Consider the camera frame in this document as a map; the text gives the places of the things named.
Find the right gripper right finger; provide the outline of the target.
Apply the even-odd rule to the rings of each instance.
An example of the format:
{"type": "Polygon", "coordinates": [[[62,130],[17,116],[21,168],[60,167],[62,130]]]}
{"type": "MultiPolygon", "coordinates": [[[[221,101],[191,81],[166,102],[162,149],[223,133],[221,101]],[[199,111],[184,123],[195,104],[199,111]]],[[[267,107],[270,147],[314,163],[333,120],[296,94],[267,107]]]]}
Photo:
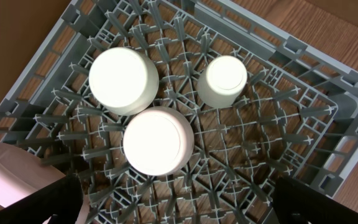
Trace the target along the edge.
{"type": "Polygon", "coordinates": [[[358,213],[290,177],[276,181],[273,209],[280,224],[358,224],[358,213]]]}

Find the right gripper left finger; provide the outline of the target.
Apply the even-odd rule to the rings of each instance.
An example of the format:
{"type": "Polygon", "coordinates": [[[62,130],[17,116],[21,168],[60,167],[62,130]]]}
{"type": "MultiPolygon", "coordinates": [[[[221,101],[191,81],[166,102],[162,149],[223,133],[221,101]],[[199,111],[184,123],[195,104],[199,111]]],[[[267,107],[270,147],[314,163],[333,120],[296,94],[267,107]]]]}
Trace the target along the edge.
{"type": "Polygon", "coordinates": [[[83,204],[80,179],[70,174],[0,210],[0,224],[71,223],[83,204]]]}

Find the large white plate with rice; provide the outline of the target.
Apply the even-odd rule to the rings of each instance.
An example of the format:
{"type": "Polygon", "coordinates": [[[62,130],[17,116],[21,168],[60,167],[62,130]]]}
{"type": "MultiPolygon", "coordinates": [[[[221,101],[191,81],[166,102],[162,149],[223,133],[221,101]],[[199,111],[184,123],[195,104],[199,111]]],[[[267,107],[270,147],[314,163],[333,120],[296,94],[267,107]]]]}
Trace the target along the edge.
{"type": "Polygon", "coordinates": [[[4,208],[63,178],[53,166],[10,144],[0,143],[0,205],[4,208]]]}

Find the small white bowl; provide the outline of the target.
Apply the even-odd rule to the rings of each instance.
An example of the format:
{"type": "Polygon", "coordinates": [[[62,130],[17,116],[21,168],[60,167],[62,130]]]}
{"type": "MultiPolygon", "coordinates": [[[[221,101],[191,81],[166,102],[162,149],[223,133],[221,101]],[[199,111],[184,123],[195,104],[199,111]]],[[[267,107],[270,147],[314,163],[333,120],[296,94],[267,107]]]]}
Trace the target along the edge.
{"type": "Polygon", "coordinates": [[[124,155],[135,170],[146,175],[170,175],[180,170],[190,160],[194,146],[190,122],[168,107],[144,110],[124,131],[124,155]]]}

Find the small white cup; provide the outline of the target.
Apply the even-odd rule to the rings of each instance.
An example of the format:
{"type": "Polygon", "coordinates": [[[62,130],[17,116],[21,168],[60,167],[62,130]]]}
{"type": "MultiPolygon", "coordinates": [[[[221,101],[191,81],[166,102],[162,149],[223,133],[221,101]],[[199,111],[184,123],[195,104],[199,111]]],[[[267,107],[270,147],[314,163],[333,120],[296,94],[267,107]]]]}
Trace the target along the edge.
{"type": "Polygon", "coordinates": [[[215,58],[198,79],[198,95],[212,108],[230,107],[243,91],[247,82],[247,69],[230,55],[215,58]]]}

